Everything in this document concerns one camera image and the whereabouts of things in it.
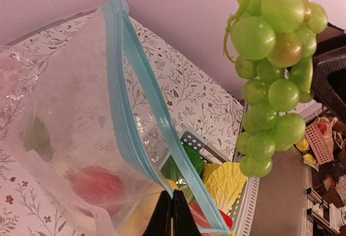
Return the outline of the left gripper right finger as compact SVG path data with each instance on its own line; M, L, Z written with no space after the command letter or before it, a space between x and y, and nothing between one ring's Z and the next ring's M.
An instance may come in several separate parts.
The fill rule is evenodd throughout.
M172 199L172 230L174 236L200 235L185 196L178 190L174 190Z

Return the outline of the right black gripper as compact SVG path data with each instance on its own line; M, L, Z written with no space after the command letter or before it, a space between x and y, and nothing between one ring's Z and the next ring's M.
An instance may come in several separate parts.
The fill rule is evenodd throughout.
M345 122L345 32L327 27L313 56L315 99Z

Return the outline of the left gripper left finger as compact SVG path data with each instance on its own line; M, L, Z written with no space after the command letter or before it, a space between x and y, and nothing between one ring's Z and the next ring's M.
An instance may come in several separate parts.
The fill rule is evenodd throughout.
M162 191L144 231L144 236L171 236L172 199Z

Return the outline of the red bell pepper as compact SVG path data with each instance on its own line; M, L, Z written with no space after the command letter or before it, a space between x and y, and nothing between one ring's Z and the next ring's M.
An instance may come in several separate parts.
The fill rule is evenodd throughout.
M209 224L209 222L207 221L205 215L203 214L200 206L197 203L190 203L189 204L189 208L191 211L191 214L194 218L195 223L202 228L208 228L211 229L211 226ZM224 212L222 212L221 210L219 210L222 218L224 219L228 229L232 229L233 226L233 221L231 218L229 218Z

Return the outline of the green bell pepper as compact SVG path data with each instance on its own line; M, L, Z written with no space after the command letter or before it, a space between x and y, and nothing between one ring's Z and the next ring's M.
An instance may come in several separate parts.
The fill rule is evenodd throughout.
M190 162L194 166L196 172L198 173L198 175L200 177L202 177L203 176L204 162L201 159L199 153L196 150L192 149L189 145L183 145L183 148L184 148Z

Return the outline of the green grapes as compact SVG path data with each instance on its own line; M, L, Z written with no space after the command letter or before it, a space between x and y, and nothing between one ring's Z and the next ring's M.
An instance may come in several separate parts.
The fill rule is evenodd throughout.
M241 172L262 178L272 170L275 152L285 152L305 136L306 124L294 112L313 99L313 56L317 35L328 26L326 11L309 0L237 0L226 23L223 53L245 80L249 106L237 138Z

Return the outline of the blue zipper clear bag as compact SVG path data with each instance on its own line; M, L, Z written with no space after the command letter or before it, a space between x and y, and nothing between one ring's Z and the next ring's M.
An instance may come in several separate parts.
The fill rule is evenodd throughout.
M182 191L159 168L160 145L169 150L178 178L211 226L196 224L200 235L230 233L183 148L126 0L111 0L97 10L39 78L12 139L28 171L21 133L31 114L73 117L83 168L102 167L122 181L122 207L112 216L79 201L84 214L72 220L90 235L141 235L160 192L173 199L174 190Z

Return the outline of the white radish with leaves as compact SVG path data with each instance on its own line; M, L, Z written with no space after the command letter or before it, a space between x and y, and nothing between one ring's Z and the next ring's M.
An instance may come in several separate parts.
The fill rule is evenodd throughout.
M73 117L31 114L22 130L21 140L30 173L63 214L76 220L84 213L72 182L85 162L76 145L75 131Z

